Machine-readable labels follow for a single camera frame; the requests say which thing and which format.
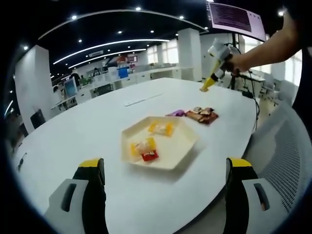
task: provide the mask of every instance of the monitor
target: monitor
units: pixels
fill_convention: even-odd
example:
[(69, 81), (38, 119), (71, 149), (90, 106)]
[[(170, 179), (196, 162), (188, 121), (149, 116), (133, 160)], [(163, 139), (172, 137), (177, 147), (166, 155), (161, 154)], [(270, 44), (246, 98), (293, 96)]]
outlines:
[(266, 41), (260, 15), (239, 7), (221, 3), (207, 3), (211, 27), (244, 34), (260, 41)]
[(71, 78), (64, 82), (65, 94), (67, 98), (70, 98), (77, 94), (77, 86), (74, 78)]

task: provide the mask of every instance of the ceiling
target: ceiling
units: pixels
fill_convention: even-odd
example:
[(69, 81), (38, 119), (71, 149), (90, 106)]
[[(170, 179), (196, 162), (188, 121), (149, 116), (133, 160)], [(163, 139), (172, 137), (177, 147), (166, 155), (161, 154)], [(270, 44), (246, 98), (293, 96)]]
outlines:
[[(273, 34), (282, 26), (282, 18), (277, 16), (278, 9), (281, 8), (281, 0), (215, 0), (215, 2), (225, 3), (241, 7), (259, 14), (262, 17), (265, 31)], [(72, 21), (38, 40), (38, 38), (54, 28), (55, 26), (71, 19), (72, 15), (82, 15), (92, 12), (131, 9), (140, 6), (142, 10), (149, 10), (169, 14), (172, 16), (183, 15), (186, 20), (191, 21), (201, 27), (208, 26), (206, 13), (206, 0), (45, 0), (19, 3), (16, 8), (16, 15), (19, 23), (14, 27), (14, 33), (18, 40), (17, 57), (25, 53), (22, 46), (29, 47), (38, 44), (49, 50), (50, 69), (52, 75), (57, 78), (57, 73), (68, 74), (69, 66), (86, 60), (86, 55), (99, 50), (110, 49), (110, 53), (147, 48), (151, 42), (131, 42), (112, 46), (100, 47), (89, 50), (53, 65), (56, 60), (77, 52), (79, 50), (104, 44), (112, 41), (128, 39), (172, 39), (175, 34), (184, 28), (194, 28), (200, 32), (204, 30), (190, 25), (178, 19), (164, 16), (146, 14), (142, 12), (116, 12), (93, 15)]]

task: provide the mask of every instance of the hexagonal plate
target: hexagonal plate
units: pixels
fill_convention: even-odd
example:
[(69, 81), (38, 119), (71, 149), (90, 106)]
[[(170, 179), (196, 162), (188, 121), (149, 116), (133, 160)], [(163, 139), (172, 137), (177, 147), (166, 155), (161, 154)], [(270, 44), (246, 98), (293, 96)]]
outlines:
[[(154, 121), (173, 123), (174, 132), (172, 136), (148, 132), (149, 126)], [(150, 162), (144, 162), (142, 158), (138, 160), (131, 155), (130, 151), (131, 143), (140, 142), (147, 137), (154, 137), (159, 155), (159, 158)], [(121, 133), (122, 160), (144, 167), (171, 170), (187, 155), (198, 139), (199, 136), (181, 117), (147, 117)]]

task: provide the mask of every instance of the hand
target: hand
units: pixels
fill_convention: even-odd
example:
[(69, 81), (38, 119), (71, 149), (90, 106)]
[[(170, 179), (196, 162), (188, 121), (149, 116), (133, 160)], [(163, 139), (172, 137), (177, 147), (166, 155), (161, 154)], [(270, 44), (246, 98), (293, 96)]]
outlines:
[(245, 54), (233, 55), (227, 63), (227, 67), (229, 68), (227, 71), (231, 72), (233, 75), (237, 75), (239, 72), (246, 72), (249, 69)]

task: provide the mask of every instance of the mesh panel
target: mesh panel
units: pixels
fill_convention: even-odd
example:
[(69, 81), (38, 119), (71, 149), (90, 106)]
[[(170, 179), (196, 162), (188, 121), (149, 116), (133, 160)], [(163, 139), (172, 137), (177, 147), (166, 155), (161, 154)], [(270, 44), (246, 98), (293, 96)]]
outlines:
[(269, 165), (261, 173), (282, 196), (287, 212), (293, 206), (300, 177), (300, 157), (296, 138), (285, 121), (275, 136), (276, 149)]

